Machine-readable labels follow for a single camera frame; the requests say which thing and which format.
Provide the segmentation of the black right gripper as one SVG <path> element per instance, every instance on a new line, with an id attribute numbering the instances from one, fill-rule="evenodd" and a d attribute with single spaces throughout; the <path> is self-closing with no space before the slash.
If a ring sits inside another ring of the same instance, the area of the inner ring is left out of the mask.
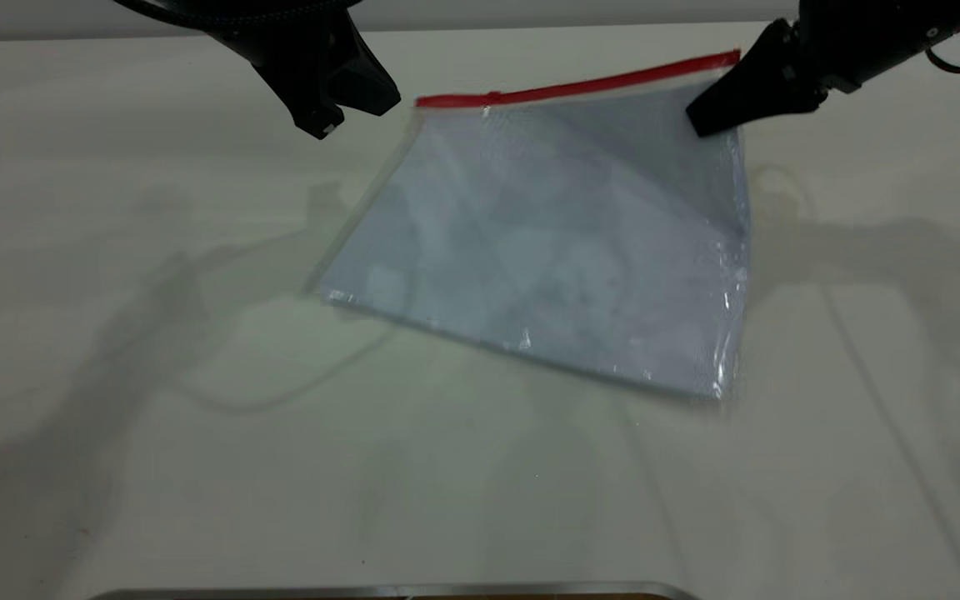
<path id="1" fill-rule="evenodd" d="M 960 65 L 934 51 L 959 33 L 960 1 L 800 1 L 796 24 L 768 24 L 686 114 L 707 138 L 758 119 L 815 113 L 830 90 L 856 92 L 918 54 L 960 75 Z"/>

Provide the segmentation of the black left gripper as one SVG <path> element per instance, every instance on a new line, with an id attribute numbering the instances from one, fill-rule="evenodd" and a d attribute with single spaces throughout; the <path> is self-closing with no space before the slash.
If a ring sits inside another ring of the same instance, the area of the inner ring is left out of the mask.
<path id="1" fill-rule="evenodd" d="M 323 140 L 343 125 L 339 106 L 380 117 L 403 99 L 346 7 L 272 7 L 259 14 L 272 18 L 207 35 L 249 61 L 310 137 Z"/>

